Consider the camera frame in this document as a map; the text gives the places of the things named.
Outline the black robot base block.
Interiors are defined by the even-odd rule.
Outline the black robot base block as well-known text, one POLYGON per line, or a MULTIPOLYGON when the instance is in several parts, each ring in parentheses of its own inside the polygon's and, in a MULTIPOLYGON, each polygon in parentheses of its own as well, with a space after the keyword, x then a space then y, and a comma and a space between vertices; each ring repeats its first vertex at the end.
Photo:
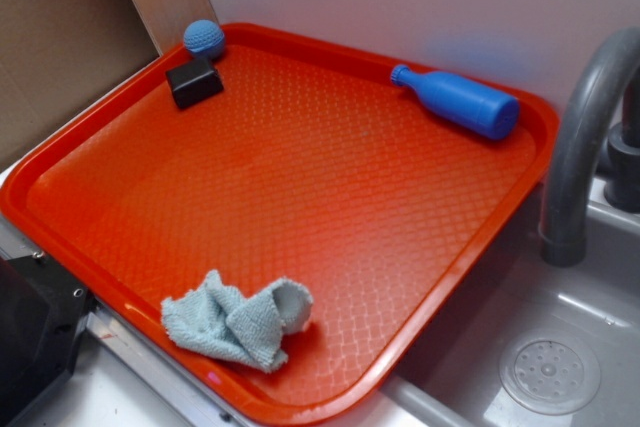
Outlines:
POLYGON ((89 289, 51 257, 1 261, 1 424, 12 426, 72 376, 89 289))

